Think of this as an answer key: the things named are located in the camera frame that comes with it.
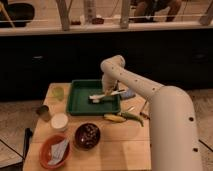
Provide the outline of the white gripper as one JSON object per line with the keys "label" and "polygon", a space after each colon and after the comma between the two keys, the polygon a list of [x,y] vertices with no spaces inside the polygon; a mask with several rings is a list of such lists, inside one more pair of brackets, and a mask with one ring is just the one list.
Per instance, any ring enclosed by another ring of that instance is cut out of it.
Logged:
{"label": "white gripper", "polygon": [[117,85],[117,80],[107,74],[102,76],[102,89],[105,95],[111,94]]}

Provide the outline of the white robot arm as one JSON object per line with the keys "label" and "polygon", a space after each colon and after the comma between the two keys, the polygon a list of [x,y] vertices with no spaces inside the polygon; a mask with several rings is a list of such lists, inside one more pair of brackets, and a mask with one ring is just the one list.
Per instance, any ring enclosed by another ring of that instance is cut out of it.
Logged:
{"label": "white robot arm", "polygon": [[104,92],[119,81],[149,102],[152,171],[203,171],[190,96],[126,70],[121,55],[103,60],[100,67]]}

